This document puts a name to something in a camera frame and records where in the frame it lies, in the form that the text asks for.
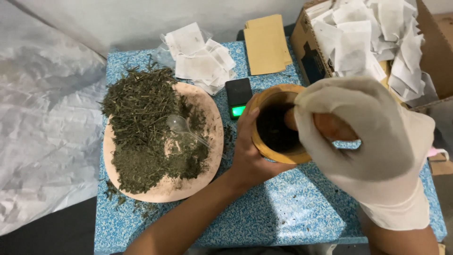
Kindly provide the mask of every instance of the gloved hand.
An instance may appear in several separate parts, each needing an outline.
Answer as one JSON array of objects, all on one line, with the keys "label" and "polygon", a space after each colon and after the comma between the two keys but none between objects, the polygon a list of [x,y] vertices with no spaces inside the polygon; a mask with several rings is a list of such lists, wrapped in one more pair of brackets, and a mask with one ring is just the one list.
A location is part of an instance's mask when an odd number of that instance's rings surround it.
[{"label": "gloved hand", "polygon": [[[320,80],[294,103],[299,139],[321,172],[354,197],[378,226],[424,229],[429,204],[419,178],[434,139],[434,120],[398,105],[369,77]],[[361,139],[357,150],[336,149],[320,135],[313,113],[334,113]]]}]

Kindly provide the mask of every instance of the clear plastic spoon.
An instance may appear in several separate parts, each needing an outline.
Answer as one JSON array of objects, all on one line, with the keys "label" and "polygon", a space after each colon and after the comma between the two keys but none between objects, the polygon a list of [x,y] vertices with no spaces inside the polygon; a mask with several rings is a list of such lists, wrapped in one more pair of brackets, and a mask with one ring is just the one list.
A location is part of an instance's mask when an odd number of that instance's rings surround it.
[{"label": "clear plastic spoon", "polygon": [[[212,147],[211,147],[211,145],[209,145],[209,143],[207,143],[203,138],[194,134],[190,130],[187,120],[185,120],[183,117],[176,115],[176,114],[172,114],[167,117],[167,125],[170,127],[171,131],[176,132],[176,133],[188,133],[188,134],[192,135],[193,137],[195,137],[199,142],[206,145],[208,148],[212,149]],[[225,154],[222,154],[222,158],[227,159],[227,156]]]}]

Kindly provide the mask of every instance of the table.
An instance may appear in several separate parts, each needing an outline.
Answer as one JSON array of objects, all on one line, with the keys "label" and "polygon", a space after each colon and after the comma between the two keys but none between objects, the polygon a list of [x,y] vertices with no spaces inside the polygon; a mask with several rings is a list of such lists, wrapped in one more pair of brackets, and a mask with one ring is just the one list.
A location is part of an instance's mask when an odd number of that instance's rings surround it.
[{"label": "table", "polygon": [[[299,66],[293,56],[293,64],[276,74],[250,76],[243,41],[224,43],[236,61],[236,79],[249,77],[253,92],[260,92],[275,84],[303,85]],[[107,59],[107,84],[115,83],[125,74],[126,66],[148,63],[148,54],[154,50],[112,52]],[[230,126],[236,137],[236,122],[228,115],[227,95],[222,90],[213,97],[224,128]],[[232,145],[227,152],[228,160],[222,160],[216,177],[231,165]],[[425,164],[420,174],[430,205],[431,226],[438,241],[447,234],[439,201]],[[100,180],[108,179],[101,153]],[[150,223],[180,203],[155,204],[157,210],[146,220],[133,213],[134,201],[117,206],[117,199],[109,201],[103,194],[106,182],[98,186],[96,207],[96,231],[94,250],[96,255],[124,251]],[[356,214],[357,202],[332,184],[313,162],[299,165],[279,176],[256,186],[229,205],[206,229],[194,247],[235,247],[259,245],[302,245],[335,242],[339,244],[365,243],[367,238],[360,230]]]}]

